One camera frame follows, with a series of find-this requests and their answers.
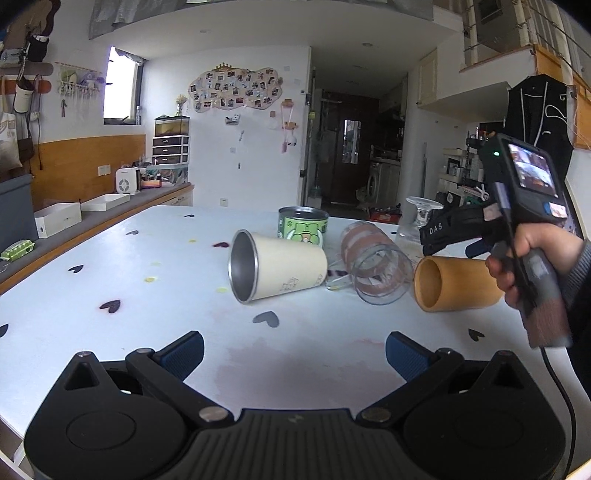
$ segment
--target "photo wall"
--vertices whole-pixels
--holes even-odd
[[[248,106],[270,107],[281,97],[283,79],[271,68],[248,70],[222,64],[202,73],[189,86],[189,98],[196,112],[212,108],[233,110]]]

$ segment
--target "washing machine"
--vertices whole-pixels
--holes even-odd
[[[374,204],[376,207],[395,206],[399,179],[399,161],[371,162],[369,166],[368,203]]]

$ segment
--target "gray storage box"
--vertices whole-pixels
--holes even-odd
[[[0,253],[20,240],[36,241],[31,175],[0,182]]]

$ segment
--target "sleeve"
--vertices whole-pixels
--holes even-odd
[[[573,346],[568,350],[574,372],[591,398],[591,243],[585,246],[577,264],[561,279]]]

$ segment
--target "hand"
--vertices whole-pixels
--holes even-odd
[[[533,248],[541,248],[560,275],[566,275],[573,269],[583,247],[584,241],[578,236],[550,223],[523,223],[515,233],[515,251],[519,257]],[[515,275],[503,271],[501,261],[493,257],[486,259],[486,266],[496,279],[497,286],[505,292],[507,305],[516,309],[519,291],[515,286]]]

